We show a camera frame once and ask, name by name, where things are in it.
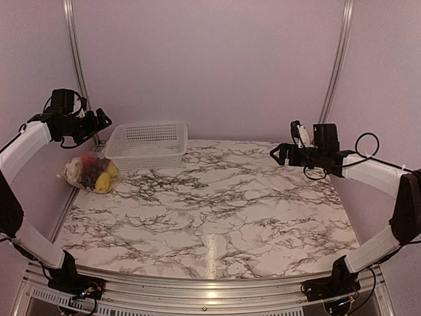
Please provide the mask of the clear zip top bag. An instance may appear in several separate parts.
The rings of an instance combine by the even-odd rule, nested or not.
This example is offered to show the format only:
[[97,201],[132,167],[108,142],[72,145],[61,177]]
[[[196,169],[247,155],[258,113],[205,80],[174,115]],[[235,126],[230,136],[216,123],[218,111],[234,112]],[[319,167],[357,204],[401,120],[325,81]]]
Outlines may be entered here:
[[67,161],[57,178],[95,194],[107,194],[126,177],[103,153],[84,152]]

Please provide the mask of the white fake cauliflower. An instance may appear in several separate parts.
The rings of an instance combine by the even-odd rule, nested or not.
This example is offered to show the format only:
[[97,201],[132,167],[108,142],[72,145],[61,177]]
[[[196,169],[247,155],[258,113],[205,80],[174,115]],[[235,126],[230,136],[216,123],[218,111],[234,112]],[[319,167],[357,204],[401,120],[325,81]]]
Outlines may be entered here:
[[64,177],[69,184],[78,184],[82,179],[83,163],[80,157],[75,157],[67,162],[64,168]]

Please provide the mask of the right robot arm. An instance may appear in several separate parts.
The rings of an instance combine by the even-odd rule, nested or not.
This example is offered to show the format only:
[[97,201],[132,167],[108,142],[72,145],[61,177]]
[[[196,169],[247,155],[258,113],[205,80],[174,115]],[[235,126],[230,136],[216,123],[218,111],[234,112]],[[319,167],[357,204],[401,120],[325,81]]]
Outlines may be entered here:
[[375,153],[341,149],[335,124],[315,124],[312,132],[309,136],[298,120],[293,121],[291,142],[277,145],[271,158],[280,166],[300,167],[304,174],[319,169],[319,180],[334,178],[353,224],[366,227],[363,220],[380,216],[368,224],[374,232],[363,244],[334,262],[330,276],[304,283],[309,294],[319,286],[339,295],[357,283],[362,270],[420,241],[420,171],[382,161]]

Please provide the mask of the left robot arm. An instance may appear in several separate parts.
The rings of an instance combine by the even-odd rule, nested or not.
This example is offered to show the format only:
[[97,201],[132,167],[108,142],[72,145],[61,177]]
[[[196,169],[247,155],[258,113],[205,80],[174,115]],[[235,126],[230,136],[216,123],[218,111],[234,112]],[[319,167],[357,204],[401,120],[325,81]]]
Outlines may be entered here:
[[64,148],[67,137],[78,147],[110,126],[112,120],[102,109],[89,110],[87,99],[69,89],[53,90],[43,111],[34,115],[17,135],[1,148],[1,234],[18,252],[38,262],[51,288],[77,293],[99,286],[99,278],[81,275],[74,257],[51,243],[25,218],[11,184],[30,159],[51,142]]

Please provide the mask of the red fake pepper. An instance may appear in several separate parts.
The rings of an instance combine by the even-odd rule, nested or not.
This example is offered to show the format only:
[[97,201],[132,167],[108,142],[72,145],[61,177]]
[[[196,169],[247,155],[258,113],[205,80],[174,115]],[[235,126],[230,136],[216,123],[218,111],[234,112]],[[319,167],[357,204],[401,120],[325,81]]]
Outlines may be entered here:
[[83,153],[81,154],[81,159],[82,159],[82,165],[84,167],[86,166],[90,166],[91,164],[96,162],[96,156],[88,154],[88,153]]

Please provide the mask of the purple fake grapes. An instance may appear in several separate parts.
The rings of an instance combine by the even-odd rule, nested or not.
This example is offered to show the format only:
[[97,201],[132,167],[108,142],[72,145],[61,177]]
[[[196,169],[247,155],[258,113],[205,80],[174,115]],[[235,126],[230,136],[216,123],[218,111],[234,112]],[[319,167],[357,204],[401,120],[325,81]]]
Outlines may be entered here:
[[96,158],[96,162],[90,166],[83,166],[82,179],[80,184],[86,189],[94,190],[97,178],[102,172],[105,172],[109,164],[109,160],[106,158]]

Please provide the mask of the white perforated plastic basket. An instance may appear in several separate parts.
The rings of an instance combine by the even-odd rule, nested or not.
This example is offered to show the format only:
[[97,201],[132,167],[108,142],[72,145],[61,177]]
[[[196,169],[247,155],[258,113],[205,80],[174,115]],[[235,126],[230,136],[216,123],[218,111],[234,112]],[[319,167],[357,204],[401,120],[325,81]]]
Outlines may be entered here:
[[181,165],[187,141],[182,121],[122,124],[112,132],[104,155],[121,171],[173,169]]

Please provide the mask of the left aluminium frame post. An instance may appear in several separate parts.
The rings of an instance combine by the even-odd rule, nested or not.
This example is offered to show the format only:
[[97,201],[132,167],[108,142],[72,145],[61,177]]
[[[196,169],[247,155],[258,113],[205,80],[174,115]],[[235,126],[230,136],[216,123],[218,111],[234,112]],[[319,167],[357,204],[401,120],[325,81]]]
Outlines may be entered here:
[[87,99],[87,109],[91,110],[91,102],[87,91],[86,80],[82,66],[82,59],[78,45],[73,1],[63,0],[62,2],[64,9],[64,17],[66,21],[66,31],[68,34],[68,43],[70,47],[70,55],[72,60],[72,66],[74,68],[78,92],[81,94],[82,97],[85,97]]

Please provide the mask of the aluminium frame post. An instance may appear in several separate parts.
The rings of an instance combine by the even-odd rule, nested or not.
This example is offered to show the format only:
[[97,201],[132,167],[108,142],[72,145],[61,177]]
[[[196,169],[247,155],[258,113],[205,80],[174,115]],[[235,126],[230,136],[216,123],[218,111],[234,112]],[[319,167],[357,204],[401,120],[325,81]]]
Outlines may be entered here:
[[324,96],[324,102],[322,104],[318,119],[319,124],[326,123],[328,121],[329,115],[333,108],[334,97],[349,44],[354,7],[354,0],[344,1],[341,24],[339,28],[339,39],[335,51],[334,63],[330,74],[328,87]]
[[68,43],[70,47],[70,55],[72,60],[72,66],[74,68],[78,92],[81,94],[82,97],[85,97],[87,99],[87,109],[91,110],[91,102],[87,91],[86,80],[82,66],[82,59],[78,45],[73,1],[63,0],[62,2],[64,9],[64,17],[66,21],[66,31],[68,34]]

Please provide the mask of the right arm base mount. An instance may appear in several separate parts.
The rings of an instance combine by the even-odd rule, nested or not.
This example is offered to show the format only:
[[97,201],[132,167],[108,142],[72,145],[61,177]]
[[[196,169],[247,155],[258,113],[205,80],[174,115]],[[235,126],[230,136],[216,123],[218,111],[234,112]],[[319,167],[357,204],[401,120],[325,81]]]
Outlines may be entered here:
[[328,276],[306,280],[301,284],[301,292],[307,297],[308,302],[357,293],[360,289],[360,283],[356,277],[337,281]]

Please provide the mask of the right aluminium frame post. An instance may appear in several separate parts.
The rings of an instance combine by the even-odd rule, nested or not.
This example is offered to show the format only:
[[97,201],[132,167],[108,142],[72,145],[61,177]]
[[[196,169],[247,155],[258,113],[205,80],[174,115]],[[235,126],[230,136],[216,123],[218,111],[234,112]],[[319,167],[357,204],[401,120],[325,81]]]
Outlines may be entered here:
[[354,7],[354,0],[344,1],[341,24],[339,28],[339,39],[335,51],[334,63],[330,74],[328,87],[324,96],[324,102],[322,104],[318,119],[319,124],[326,123],[328,121],[329,115],[333,108],[334,97],[349,44]]

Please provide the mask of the front aluminium rail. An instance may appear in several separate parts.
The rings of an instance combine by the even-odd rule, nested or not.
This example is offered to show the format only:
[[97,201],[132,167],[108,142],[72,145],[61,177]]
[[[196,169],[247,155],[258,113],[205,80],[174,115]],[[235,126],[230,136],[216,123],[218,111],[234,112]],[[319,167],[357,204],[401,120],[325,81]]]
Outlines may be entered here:
[[102,298],[69,302],[70,295],[50,289],[41,267],[26,268],[11,315],[77,315],[97,307],[97,315],[326,315],[333,299],[309,302],[301,291],[308,279],[326,272],[280,278],[200,280],[129,275],[80,266],[104,279]]

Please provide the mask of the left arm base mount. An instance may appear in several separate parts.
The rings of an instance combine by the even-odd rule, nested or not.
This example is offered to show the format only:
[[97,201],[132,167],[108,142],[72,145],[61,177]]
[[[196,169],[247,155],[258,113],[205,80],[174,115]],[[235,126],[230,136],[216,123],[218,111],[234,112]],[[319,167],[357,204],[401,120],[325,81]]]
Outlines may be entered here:
[[60,280],[54,278],[48,281],[48,287],[72,294],[75,299],[95,298],[100,300],[105,280],[94,276],[79,275],[76,280]]

